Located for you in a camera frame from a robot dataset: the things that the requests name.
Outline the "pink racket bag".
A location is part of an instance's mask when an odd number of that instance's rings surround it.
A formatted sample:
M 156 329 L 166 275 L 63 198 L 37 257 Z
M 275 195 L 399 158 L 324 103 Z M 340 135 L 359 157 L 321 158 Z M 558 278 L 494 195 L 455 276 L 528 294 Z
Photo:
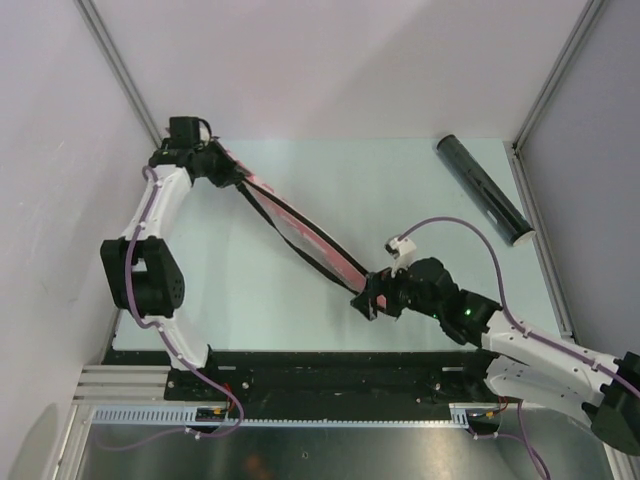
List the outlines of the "pink racket bag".
M 234 185 L 236 190 L 290 249 L 354 297 L 364 288 L 365 276 L 370 272 L 354 256 L 237 160 L 217 136 L 212 139 L 211 146 L 224 148 L 237 161 L 240 182 Z

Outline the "black shuttlecock tube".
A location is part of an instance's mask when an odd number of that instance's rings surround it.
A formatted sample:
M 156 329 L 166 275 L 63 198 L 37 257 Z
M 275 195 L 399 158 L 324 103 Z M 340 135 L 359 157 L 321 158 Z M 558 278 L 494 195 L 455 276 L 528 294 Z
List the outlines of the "black shuttlecock tube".
M 523 213 L 454 134 L 440 139 L 435 151 L 508 245 L 516 247 L 534 238 L 536 231 Z

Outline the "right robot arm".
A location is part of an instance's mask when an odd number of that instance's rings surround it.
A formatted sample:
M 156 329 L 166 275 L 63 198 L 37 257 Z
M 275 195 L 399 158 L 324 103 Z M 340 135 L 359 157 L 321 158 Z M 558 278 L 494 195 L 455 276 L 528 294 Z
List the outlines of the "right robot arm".
M 624 454 L 639 454 L 637 353 L 615 357 L 555 338 L 506 306 L 459 288 L 435 258 L 368 275 L 351 305 L 369 320 L 411 310 L 435 319 L 456 343 L 475 346 L 490 362 L 461 376 L 469 399 L 494 393 L 531 402 L 582 423 Z

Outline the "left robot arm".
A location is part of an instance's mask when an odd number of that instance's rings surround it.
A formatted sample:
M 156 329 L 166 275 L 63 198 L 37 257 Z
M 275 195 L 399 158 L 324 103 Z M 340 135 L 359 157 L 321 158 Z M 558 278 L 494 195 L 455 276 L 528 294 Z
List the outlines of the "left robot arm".
M 183 309 L 186 280 L 168 245 L 179 210 L 194 184 L 235 186 L 246 171 L 195 116 L 169 119 L 168 136 L 142 168 L 146 187 L 124 232 L 105 240 L 100 258 L 116 307 L 137 326 L 154 330 L 173 368 L 190 370 L 186 387 L 197 398 L 214 397 L 221 376 L 206 366 L 209 346 L 199 338 Z

